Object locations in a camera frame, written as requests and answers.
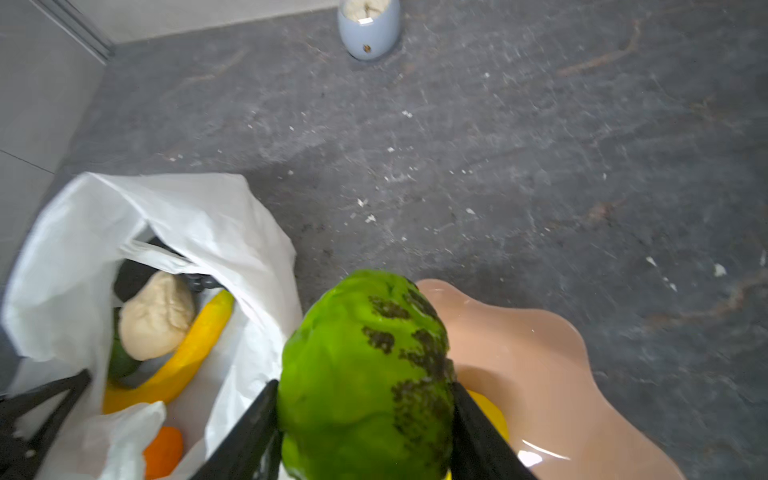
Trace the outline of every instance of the green fruit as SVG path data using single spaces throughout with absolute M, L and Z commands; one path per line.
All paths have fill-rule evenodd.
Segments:
M 128 355 L 123 348 L 123 344 L 120 342 L 118 336 L 118 320 L 120 309 L 114 309 L 114 335 L 112 337 L 112 353 L 109 359 L 109 369 L 107 375 L 110 380 L 118 381 L 119 379 L 129 376 L 135 372 L 141 365 L 140 360 L 136 360 Z
M 302 480 L 442 480 L 452 446 L 448 335 L 416 285 L 359 270 L 283 351 L 277 413 Z

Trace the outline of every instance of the gray stone floor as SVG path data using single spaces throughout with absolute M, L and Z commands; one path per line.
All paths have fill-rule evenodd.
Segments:
M 688 478 L 765 478 L 768 5 L 404 9 L 372 64 L 333 12 L 121 46 L 51 192 L 243 174 L 305 306 L 372 267 L 551 310 Z

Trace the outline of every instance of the dark spot on fruit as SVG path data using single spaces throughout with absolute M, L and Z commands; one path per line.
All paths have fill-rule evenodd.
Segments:
M 429 300 L 427 300 L 421 293 L 417 292 L 416 290 L 409 289 L 408 293 L 403 295 L 403 298 L 406 299 L 406 302 L 416 307 L 419 312 L 440 322 L 440 319 L 437 316 L 437 310 L 435 310 L 435 307 L 432 306 Z
M 385 318 L 400 318 L 408 320 L 411 314 L 392 300 L 384 300 L 380 296 L 371 295 L 368 301 L 373 305 L 373 311 Z
M 449 369 L 445 357 L 446 345 L 435 339 L 425 329 L 418 329 L 411 336 L 422 344 L 421 349 L 400 349 L 398 358 L 408 360 L 414 367 L 423 369 L 431 379 L 445 380 L 448 378 Z
M 368 344 L 375 349 L 379 349 L 386 355 L 392 352 L 392 347 L 395 346 L 395 336 L 389 332 L 382 332 L 380 330 L 374 330 L 367 326 L 362 328 L 362 332 L 368 337 Z
M 425 464 L 437 465 L 445 474 L 452 444 L 453 406 L 439 394 L 439 383 L 432 379 L 396 383 L 392 387 L 393 426 L 405 437 L 408 447 L 428 454 L 422 458 Z

